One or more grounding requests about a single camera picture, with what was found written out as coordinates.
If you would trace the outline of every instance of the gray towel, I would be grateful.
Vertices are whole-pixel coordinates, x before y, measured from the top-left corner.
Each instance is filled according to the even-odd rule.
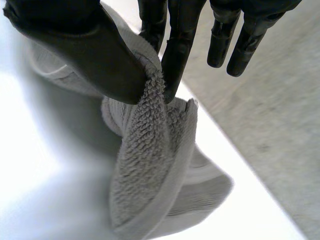
[[[125,43],[145,66],[148,81],[138,105],[101,96],[61,59],[29,42],[32,68],[60,87],[102,98],[107,126],[122,137],[110,185],[112,228],[121,240],[177,233],[203,221],[229,194],[232,182],[195,148],[197,104],[164,103],[157,53],[104,5]]]

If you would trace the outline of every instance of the black robotic finger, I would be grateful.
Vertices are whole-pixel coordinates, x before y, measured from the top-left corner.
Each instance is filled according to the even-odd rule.
[[[170,38],[161,61],[166,102],[174,99],[194,42],[206,0],[169,0]]]
[[[147,80],[144,68],[101,5],[76,31],[52,29],[20,19],[8,3],[3,10],[20,33],[65,61],[97,91],[123,103],[138,103]]]
[[[100,0],[6,0],[22,21],[38,21],[56,28],[81,25]]]
[[[167,23],[167,0],[138,0],[142,20],[140,36],[158,53],[164,40]]]
[[[210,0],[214,15],[207,63],[220,68],[226,58],[230,42],[241,13],[238,0]]]
[[[267,17],[252,17],[244,14],[244,24],[236,42],[226,71],[233,77],[239,77],[246,69],[267,29],[271,28],[285,13]]]

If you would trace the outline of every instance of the terry cloth towel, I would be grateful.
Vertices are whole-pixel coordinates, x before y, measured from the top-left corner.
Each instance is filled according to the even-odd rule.
[[[119,239],[177,233],[211,214],[231,191],[232,181],[195,148],[195,100],[175,98],[164,103],[165,83],[157,53],[113,9],[104,8],[145,67],[148,81],[138,105],[100,95],[62,59],[29,40],[28,60],[34,71],[52,83],[102,98],[106,125],[122,137],[109,195],[111,227]]]

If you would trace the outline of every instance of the white table surface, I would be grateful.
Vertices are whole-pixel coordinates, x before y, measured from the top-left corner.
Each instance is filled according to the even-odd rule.
[[[132,7],[110,5],[137,25],[138,5],[126,2]],[[20,56],[20,40],[1,15],[0,239],[116,240],[107,199],[121,139],[104,125],[98,100],[34,75]],[[182,83],[177,96],[192,93]],[[161,239],[306,239],[201,104],[196,143],[235,186],[203,223]]]

